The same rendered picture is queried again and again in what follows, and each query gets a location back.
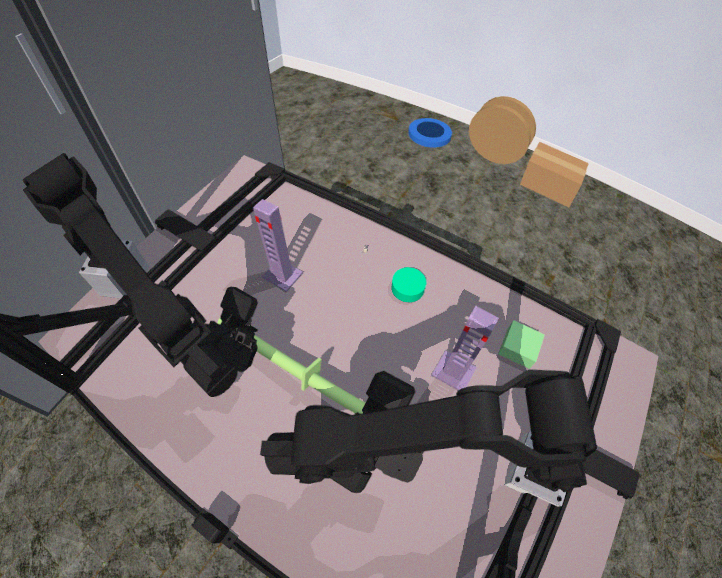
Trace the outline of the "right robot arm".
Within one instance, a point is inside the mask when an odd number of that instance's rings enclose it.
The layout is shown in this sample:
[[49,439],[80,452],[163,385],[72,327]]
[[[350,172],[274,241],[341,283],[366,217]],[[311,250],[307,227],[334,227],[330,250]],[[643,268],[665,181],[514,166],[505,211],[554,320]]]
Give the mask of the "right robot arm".
[[[597,444],[583,379],[564,378],[570,373],[529,369],[502,386],[469,386],[456,396],[356,415],[310,405],[296,413],[294,432],[262,441],[260,455],[271,474],[296,471],[304,484],[376,468],[411,482],[424,451],[492,450],[528,467],[526,479],[569,492],[587,485],[583,462]],[[510,387],[526,388],[534,450],[503,435],[499,396]]]

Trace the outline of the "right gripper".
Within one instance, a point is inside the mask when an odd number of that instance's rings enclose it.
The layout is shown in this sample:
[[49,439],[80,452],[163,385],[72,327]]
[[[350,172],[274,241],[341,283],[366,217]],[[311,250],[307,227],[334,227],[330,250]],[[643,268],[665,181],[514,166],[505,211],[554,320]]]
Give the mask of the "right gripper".
[[[397,377],[381,371],[375,373],[366,394],[369,400],[367,399],[362,409],[363,413],[409,405],[415,389]],[[356,472],[345,479],[330,478],[350,492],[361,493],[371,476],[371,472]]]

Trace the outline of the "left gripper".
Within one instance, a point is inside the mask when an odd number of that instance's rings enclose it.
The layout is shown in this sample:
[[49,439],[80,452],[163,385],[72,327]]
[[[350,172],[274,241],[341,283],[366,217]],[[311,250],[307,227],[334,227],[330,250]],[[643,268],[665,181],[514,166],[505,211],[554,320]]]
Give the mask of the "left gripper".
[[233,329],[237,330],[237,328],[243,327],[252,332],[257,332],[258,329],[251,326],[251,317],[253,317],[257,304],[257,299],[246,292],[237,287],[228,287],[220,305],[220,307],[223,308],[220,317],[222,320],[221,324],[215,321],[210,321],[210,324],[206,324],[212,332],[208,336],[208,342],[218,350],[220,336],[217,335],[217,332],[220,332],[224,328],[233,327]]

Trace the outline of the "green block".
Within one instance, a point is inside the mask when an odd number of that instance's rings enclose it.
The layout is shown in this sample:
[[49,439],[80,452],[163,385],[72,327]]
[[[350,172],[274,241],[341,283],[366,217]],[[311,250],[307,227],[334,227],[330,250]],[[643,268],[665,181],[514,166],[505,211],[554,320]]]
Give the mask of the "green block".
[[544,334],[513,321],[506,332],[499,355],[531,368],[537,360],[543,338]]

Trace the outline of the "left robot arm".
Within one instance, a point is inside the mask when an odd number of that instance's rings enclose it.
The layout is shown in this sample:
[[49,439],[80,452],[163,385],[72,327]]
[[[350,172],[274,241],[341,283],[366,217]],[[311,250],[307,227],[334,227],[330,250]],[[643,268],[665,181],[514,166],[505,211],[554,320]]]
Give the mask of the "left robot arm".
[[[132,300],[133,315],[143,335],[173,367],[181,362],[210,397],[227,391],[238,371],[252,365],[257,351],[255,333],[243,327],[238,331],[225,328],[217,332],[218,350],[209,343],[212,332],[205,325],[207,320],[191,301],[155,284],[113,231],[96,201],[94,182],[75,157],[68,159],[62,153],[23,182],[27,186],[24,193],[45,220],[62,225],[71,246],[90,258],[88,266],[109,271]],[[191,317],[198,324],[192,323]]]

